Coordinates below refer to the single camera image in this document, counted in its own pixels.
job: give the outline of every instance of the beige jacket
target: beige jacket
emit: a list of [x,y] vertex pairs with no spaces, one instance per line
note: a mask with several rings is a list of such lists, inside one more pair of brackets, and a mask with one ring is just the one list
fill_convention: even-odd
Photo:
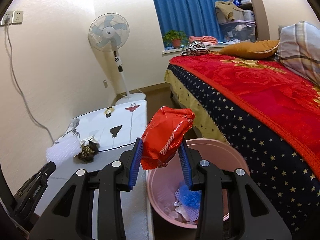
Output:
[[220,11],[224,14],[226,19],[228,19],[229,22],[232,22],[235,20],[233,17],[233,10],[236,11],[243,11],[241,8],[237,7],[233,2],[231,1],[216,1],[215,7],[220,9]]

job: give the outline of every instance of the bubble wrap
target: bubble wrap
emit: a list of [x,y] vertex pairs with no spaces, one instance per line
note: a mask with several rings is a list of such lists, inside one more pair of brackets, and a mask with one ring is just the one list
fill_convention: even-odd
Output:
[[201,191],[191,191],[186,184],[179,187],[180,201],[183,205],[195,209],[200,208]]
[[[180,200],[180,190],[179,189],[174,193],[174,196],[176,197],[176,199],[178,201],[181,201]],[[183,217],[184,217],[184,219],[186,221],[196,221],[196,220],[198,220],[198,218],[199,218],[199,208],[196,209],[196,208],[188,207],[188,206],[185,206],[185,205],[181,205],[179,208],[183,208],[185,210],[187,216],[183,216]]]
[[60,138],[50,148],[47,148],[47,161],[54,162],[58,168],[65,160],[81,152],[81,145],[76,136]]

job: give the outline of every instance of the navy star-patterned mattress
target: navy star-patterned mattress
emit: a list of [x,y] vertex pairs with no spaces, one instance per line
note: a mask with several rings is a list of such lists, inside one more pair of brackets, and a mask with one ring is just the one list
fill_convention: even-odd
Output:
[[308,164],[274,131],[219,91],[182,67],[169,65],[168,70],[199,101],[230,145],[244,157],[251,177],[290,231],[299,231],[311,213],[319,209],[320,202],[320,182]]

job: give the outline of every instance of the plastic storage box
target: plastic storage box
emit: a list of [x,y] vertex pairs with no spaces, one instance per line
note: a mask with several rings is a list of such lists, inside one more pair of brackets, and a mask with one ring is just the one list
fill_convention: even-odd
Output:
[[243,11],[243,18],[245,21],[249,21],[249,22],[255,22],[256,18],[254,16],[254,12],[251,10],[244,10]]
[[256,23],[248,21],[234,21],[220,24],[224,35],[224,42],[234,39],[240,41],[256,41]]
[[[217,14],[219,24],[229,22],[228,19],[226,19],[226,17],[222,13],[222,11],[220,11],[220,9],[216,8],[216,14]],[[235,21],[243,21],[244,20],[243,11],[233,10],[233,17],[235,18]]]

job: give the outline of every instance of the metal screw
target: metal screw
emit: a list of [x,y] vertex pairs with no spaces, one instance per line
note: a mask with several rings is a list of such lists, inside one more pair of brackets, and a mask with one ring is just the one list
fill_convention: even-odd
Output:
[[207,167],[207,166],[209,166],[209,164],[210,163],[208,161],[206,161],[206,160],[200,161],[200,165],[203,166],[203,167]]
[[236,174],[238,174],[239,176],[243,176],[245,174],[245,172],[243,169],[237,169]]
[[85,174],[85,170],[83,170],[83,169],[77,170],[76,174],[77,174],[78,176],[82,176],[82,175]]
[[121,166],[121,162],[120,161],[114,161],[112,163],[112,166],[115,167],[115,168],[120,167]]

